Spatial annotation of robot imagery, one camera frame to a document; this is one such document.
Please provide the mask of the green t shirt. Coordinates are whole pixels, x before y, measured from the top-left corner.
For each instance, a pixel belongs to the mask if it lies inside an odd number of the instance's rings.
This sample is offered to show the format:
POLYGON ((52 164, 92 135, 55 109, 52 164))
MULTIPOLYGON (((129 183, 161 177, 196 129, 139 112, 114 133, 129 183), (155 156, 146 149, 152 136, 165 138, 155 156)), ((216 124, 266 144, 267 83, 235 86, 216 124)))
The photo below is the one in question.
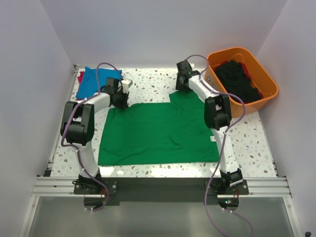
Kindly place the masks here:
POLYGON ((111 108, 99 146, 99 166, 217 162, 204 103, 194 92, 176 91, 166 103, 111 108))

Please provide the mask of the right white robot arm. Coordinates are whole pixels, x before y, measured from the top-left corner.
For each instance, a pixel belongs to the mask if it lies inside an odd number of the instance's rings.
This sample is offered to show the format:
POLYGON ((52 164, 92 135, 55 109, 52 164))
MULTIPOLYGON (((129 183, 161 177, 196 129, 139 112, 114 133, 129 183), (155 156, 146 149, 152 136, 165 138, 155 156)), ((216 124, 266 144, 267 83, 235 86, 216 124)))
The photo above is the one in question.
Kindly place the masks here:
POLYGON ((227 129, 231 125, 232 112, 229 95, 218 92, 193 70, 187 60, 176 64, 176 90, 193 91, 204 102, 204 122, 211 129, 220 155, 220 178, 211 181, 213 190, 231 194, 243 182, 243 176, 227 129))

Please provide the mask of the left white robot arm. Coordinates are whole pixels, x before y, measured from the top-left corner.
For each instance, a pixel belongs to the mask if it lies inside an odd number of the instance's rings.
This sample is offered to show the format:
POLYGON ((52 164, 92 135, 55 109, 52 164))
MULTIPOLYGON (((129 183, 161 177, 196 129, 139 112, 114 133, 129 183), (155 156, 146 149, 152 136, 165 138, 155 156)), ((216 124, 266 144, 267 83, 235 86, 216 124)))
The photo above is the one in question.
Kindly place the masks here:
POLYGON ((107 78, 106 84, 92 96, 65 104, 60 128, 61 146, 74 148, 79 163, 79 177, 75 183, 85 184, 85 188, 92 194, 102 189, 100 169, 92 148, 95 114, 110 106, 126 109, 132 84, 130 79, 107 78))

